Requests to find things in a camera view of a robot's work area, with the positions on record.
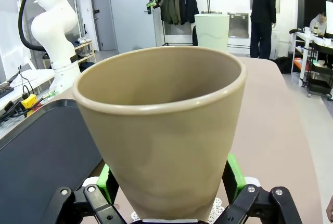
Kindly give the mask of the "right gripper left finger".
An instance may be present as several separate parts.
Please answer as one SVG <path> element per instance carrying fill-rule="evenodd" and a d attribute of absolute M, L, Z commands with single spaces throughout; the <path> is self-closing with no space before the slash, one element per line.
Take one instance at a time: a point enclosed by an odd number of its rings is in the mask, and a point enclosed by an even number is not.
<path fill-rule="evenodd" d="M 94 217 L 98 223 L 126 223 L 115 207 L 119 185 L 105 165 L 96 183 L 73 191 L 58 188 L 46 208 L 47 223 L 81 223 Z"/>

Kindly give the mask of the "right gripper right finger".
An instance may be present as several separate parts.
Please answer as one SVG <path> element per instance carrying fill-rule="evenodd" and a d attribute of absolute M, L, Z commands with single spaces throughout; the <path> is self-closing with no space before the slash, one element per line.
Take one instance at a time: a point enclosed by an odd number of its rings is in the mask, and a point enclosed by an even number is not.
<path fill-rule="evenodd" d="M 274 187 L 270 191 L 247 183 L 236 157 L 228 155 L 222 182 L 229 205 L 220 214 L 220 223 L 246 223 L 248 218 L 258 218 L 261 223 L 302 224 L 290 191 Z"/>

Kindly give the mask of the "person's left hand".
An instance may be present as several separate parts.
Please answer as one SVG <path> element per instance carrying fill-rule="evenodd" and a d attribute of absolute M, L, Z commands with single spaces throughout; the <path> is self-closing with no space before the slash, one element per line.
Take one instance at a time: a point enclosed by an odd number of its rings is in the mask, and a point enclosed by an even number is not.
<path fill-rule="evenodd" d="M 330 198 L 330 201 L 327 205 L 326 215 L 330 223 L 333 223 L 333 196 Z"/>

